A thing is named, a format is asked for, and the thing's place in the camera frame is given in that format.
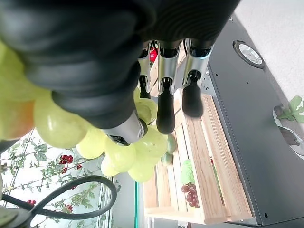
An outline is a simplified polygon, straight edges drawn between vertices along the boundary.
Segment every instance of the green grape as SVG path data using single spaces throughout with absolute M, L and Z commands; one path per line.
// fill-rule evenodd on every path
M 111 164 L 118 172 L 128 171 L 136 159 L 136 151 L 133 145 L 119 146 L 110 138 L 105 141 L 105 154 L 109 156 Z
M 139 100 L 139 98 L 141 96 L 141 91 L 139 90 L 138 87 L 135 88 L 133 96 L 134 96 L 134 101 L 135 102 Z
M 35 100 L 46 90 L 32 84 L 14 51 L 0 42 L 0 98 L 11 101 Z
M 138 151 L 136 150 L 136 161 L 141 163 L 146 163 L 148 165 L 156 165 L 160 160 L 159 157 L 153 157 L 146 151 Z
M 147 182 L 153 175 L 154 166 L 136 161 L 134 166 L 128 171 L 129 175 L 139 183 Z
M 93 126 L 89 127 L 86 136 L 76 146 L 79 154 L 86 159 L 94 159 L 105 151 L 106 134 Z
M 134 143 L 136 151 L 144 152 L 151 157 L 162 157 L 167 151 L 167 139 L 154 129 L 148 126 L 147 134 Z
M 135 102 L 135 107 L 138 117 L 142 119 L 146 124 L 149 124 L 151 122 L 151 111 L 149 107 L 140 102 Z
M 103 175 L 108 177 L 115 176 L 119 173 L 113 168 L 108 156 L 105 156 L 101 163 L 101 172 L 103 173 Z
M 168 135 L 167 134 L 162 134 L 162 133 L 160 133 L 158 130 L 157 130 L 157 126 L 156 125 L 150 125 L 149 126 L 150 128 L 153 128 L 154 130 L 156 130 L 159 134 L 161 134 L 163 137 L 164 137 L 164 139 L 167 141 L 168 140 Z
M 149 107 L 150 112 L 151 112 L 151 120 L 150 122 L 152 122 L 153 120 L 156 119 L 156 115 L 157 115 L 157 104 L 148 98 L 140 98 L 138 100 L 139 103 L 144 104 L 145 106 Z
M 18 139 L 34 128 L 34 102 L 0 99 L 0 140 Z
M 71 148 L 85 137 L 88 123 L 79 115 L 69 113 L 57 106 L 51 93 L 36 100 L 34 121 L 41 138 L 58 148 Z

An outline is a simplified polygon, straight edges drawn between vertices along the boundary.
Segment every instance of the black cable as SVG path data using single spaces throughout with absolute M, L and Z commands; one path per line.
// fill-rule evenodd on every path
M 183 45 L 184 45 L 184 50 L 185 50 L 185 53 L 186 53 L 186 55 L 187 55 L 187 45 L 186 45 L 186 39 L 184 39 L 183 41 Z
M 51 200 L 56 198 L 57 196 L 61 195 L 67 190 L 70 190 L 72 187 L 77 186 L 79 184 L 87 183 L 87 182 L 99 182 L 107 186 L 111 191 L 111 198 L 108 204 L 106 204 L 103 208 L 100 208 L 99 210 L 88 212 L 88 213 L 82 213 L 82 214 L 67 214 L 63 212 L 55 212 L 47 209 L 43 209 L 44 206 L 46 206 L 47 203 L 49 203 Z M 90 219 L 93 217 L 97 217 L 99 215 L 104 214 L 107 212 L 115 203 L 117 197 L 116 187 L 115 185 L 106 177 L 102 176 L 86 176 L 78 178 L 74 181 L 71 181 L 60 188 L 53 191 L 51 194 L 49 194 L 47 197 L 45 197 L 38 205 L 32 206 L 26 202 L 23 202 L 19 199 L 16 199 L 14 197 L 11 197 L 9 195 L 3 194 L 2 200 L 7 201 L 9 203 L 12 203 L 16 206 L 19 206 L 21 208 L 24 208 L 26 210 L 30 210 L 30 213 L 32 214 L 31 219 L 33 219 L 37 214 L 45 215 L 49 217 L 56 217 L 58 219 L 69 219 L 69 220 L 80 220 L 80 219 Z

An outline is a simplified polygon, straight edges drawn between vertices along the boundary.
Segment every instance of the cucumber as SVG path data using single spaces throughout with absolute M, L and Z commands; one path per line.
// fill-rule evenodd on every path
M 176 141 L 172 134 L 168 134 L 167 153 L 173 154 L 176 149 Z
M 172 164 L 173 161 L 173 155 L 169 154 L 168 152 L 166 152 L 162 157 L 161 157 L 161 162 L 163 166 L 168 166 L 170 164 Z

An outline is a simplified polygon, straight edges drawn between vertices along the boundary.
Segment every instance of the wooden crate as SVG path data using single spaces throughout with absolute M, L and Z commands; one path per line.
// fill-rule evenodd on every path
M 146 216 L 198 224 L 252 217 L 213 99 L 209 95 L 201 98 L 204 114 L 201 119 L 194 119 L 185 116 L 181 110 L 181 90 L 174 95 L 176 125 L 173 135 L 177 149 L 173 163 L 165 167 L 159 162 L 155 175 L 144 184 Z M 197 209 L 188 205 L 185 193 L 181 192 L 181 167 L 186 159 L 191 159 L 192 163 L 199 199 Z

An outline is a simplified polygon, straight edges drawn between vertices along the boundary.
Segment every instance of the red grape bunch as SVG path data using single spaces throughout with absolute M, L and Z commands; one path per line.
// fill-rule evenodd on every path
M 188 202 L 190 207 L 195 207 L 195 208 L 200 207 L 195 184 L 188 183 L 187 185 L 182 186 L 181 191 L 184 193 L 188 193 L 186 197 L 186 201 Z

